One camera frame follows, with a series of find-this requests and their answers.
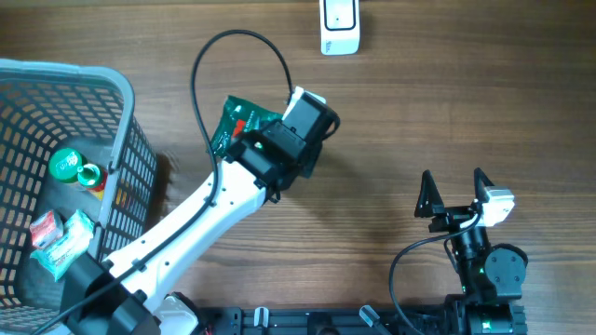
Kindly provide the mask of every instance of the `item in basket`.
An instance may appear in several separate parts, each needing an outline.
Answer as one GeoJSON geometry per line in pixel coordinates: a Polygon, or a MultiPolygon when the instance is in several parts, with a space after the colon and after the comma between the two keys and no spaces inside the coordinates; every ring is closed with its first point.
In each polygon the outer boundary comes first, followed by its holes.
{"type": "Polygon", "coordinates": [[[64,224],[64,236],[43,250],[35,250],[31,258],[38,260],[58,281],[73,261],[87,251],[93,227],[91,219],[78,209],[64,224]]]}
{"type": "Polygon", "coordinates": [[[40,216],[29,226],[32,244],[36,248],[45,248],[62,237],[64,226],[60,215],[51,210],[40,216]]]}
{"type": "Polygon", "coordinates": [[[239,133],[259,129],[265,123],[280,119],[282,116],[248,100],[228,96],[223,105],[220,124],[211,138],[211,148],[216,155],[224,157],[225,151],[239,133]]]}
{"type": "Polygon", "coordinates": [[[84,191],[78,182],[78,168],[83,167],[87,159],[72,148],[60,149],[49,158],[49,173],[60,182],[84,191]]]}
{"type": "Polygon", "coordinates": [[[78,182],[98,199],[103,199],[107,172],[95,164],[78,167],[78,182]]]}

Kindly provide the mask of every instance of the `gray plastic basket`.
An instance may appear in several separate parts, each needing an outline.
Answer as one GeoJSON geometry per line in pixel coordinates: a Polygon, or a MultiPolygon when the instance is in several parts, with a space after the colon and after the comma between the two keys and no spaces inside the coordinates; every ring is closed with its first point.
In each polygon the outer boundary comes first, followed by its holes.
{"type": "Polygon", "coordinates": [[[83,209],[101,224],[88,251],[99,260],[143,233],[156,155],[133,109],[132,87],[114,70],[0,60],[0,333],[30,332],[60,307],[63,283],[29,258],[39,215],[83,209]],[[101,202],[49,176],[63,147],[107,168],[101,202]]]}

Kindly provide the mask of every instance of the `green bottle cap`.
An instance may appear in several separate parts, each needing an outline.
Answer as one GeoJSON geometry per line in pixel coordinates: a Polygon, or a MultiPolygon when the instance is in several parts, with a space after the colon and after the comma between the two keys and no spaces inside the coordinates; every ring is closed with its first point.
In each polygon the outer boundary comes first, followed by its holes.
{"type": "Polygon", "coordinates": [[[77,171],[78,182],[87,188],[98,187],[103,181],[102,170],[95,164],[85,164],[78,167],[77,171]]]}
{"type": "Polygon", "coordinates": [[[77,169],[83,167],[87,159],[77,150],[60,149],[49,158],[49,174],[64,183],[77,181],[77,169]]]}

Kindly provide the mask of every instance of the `wooden table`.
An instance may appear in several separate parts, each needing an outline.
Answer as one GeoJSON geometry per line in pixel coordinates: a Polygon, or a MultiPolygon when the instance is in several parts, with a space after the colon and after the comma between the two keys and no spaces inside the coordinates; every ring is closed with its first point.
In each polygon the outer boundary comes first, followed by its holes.
{"type": "MultiPolygon", "coordinates": [[[[359,53],[333,58],[318,50],[314,2],[2,9],[0,56],[100,64],[129,78],[135,115],[169,162],[154,221],[210,172],[188,81],[216,33],[264,34],[294,83],[341,115],[314,177],[236,225],[184,274],[176,289],[198,305],[389,304],[392,258],[430,236],[428,221],[413,217],[422,172],[433,171],[455,206],[469,203],[472,171],[482,167],[516,195],[490,237],[529,254],[521,303],[530,330],[588,334],[596,326],[594,9],[365,1],[359,53]]],[[[281,67],[248,37],[214,46],[197,82],[210,131],[227,94],[284,110],[281,67]]],[[[396,277],[403,302],[439,303],[460,290],[440,244],[409,254],[396,277]]]]}

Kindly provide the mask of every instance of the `red package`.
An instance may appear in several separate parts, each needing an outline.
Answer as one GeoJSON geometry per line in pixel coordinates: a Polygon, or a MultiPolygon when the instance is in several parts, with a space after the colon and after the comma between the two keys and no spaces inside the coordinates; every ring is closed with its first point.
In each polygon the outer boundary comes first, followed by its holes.
{"type": "Polygon", "coordinates": [[[29,226],[29,230],[31,231],[33,246],[40,249],[49,246],[64,234],[64,226],[60,215],[54,210],[35,220],[29,226]]]}

